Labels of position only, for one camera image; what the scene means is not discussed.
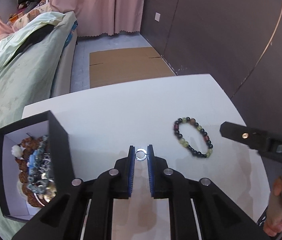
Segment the person's right hand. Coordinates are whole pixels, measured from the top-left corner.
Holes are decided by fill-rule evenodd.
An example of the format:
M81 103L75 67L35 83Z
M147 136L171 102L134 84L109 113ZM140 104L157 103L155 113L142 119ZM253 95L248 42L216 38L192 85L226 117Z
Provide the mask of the person's right hand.
M270 194L267 218L263 225L264 232L275 237L282 232L282 177L276 179Z

